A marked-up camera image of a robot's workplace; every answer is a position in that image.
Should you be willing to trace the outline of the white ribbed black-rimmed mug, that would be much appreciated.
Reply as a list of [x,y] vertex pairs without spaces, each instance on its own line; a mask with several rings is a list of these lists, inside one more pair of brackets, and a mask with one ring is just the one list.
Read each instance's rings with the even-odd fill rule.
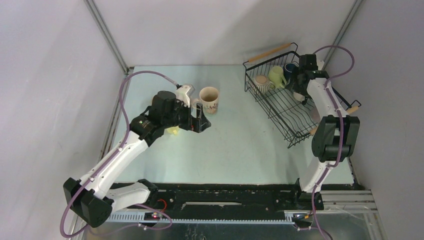
[[308,99],[305,95],[302,95],[302,94],[297,93],[297,92],[293,92],[293,97],[294,97],[295,100],[300,102],[303,106],[305,106],[307,101],[308,101]]

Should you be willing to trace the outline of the floral patterned mug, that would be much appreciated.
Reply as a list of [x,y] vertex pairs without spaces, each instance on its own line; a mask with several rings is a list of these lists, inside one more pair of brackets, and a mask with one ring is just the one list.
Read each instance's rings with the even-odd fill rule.
[[208,115],[215,115],[218,112],[220,92],[212,86],[204,87],[199,92],[199,98],[192,100],[191,106],[197,107],[202,104],[202,111]]

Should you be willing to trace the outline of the yellow mug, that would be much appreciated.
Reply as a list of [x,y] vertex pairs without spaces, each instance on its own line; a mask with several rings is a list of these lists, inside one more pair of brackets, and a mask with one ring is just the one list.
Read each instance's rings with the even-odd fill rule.
[[178,135],[180,128],[178,126],[169,127],[166,131],[171,135]]

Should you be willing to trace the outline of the lilac mug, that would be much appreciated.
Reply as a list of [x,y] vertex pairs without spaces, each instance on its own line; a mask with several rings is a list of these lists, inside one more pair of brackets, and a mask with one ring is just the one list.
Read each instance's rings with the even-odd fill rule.
[[310,110],[309,115],[311,117],[311,120],[314,123],[319,123],[321,121],[320,114],[319,114],[318,109],[316,107],[314,107]]

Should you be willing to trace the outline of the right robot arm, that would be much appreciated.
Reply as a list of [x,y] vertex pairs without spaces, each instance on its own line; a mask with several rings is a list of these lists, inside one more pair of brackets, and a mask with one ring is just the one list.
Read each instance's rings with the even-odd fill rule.
[[300,190],[290,196],[295,208],[304,209],[311,202],[309,193],[319,192],[330,171],[353,154],[360,120],[350,116],[339,103],[330,77],[319,69],[315,54],[299,56],[298,68],[290,76],[289,89],[311,99],[320,119],[311,142],[314,159],[299,178]]

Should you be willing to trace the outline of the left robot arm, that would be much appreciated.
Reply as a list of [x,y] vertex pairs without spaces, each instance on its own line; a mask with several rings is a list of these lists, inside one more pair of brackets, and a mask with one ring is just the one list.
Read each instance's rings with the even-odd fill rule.
[[141,153],[147,150],[166,129],[201,133],[211,126],[199,99],[193,103],[180,94],[159,91],[144,112],[127,127],[123,139],[80,179],[69,178],[63,184],[70,210],[88,226],[97,228],[109,216],[123,208],[142,204],[153,208],[158,202],[157,187],[146,179],[112,189],[117,177]]

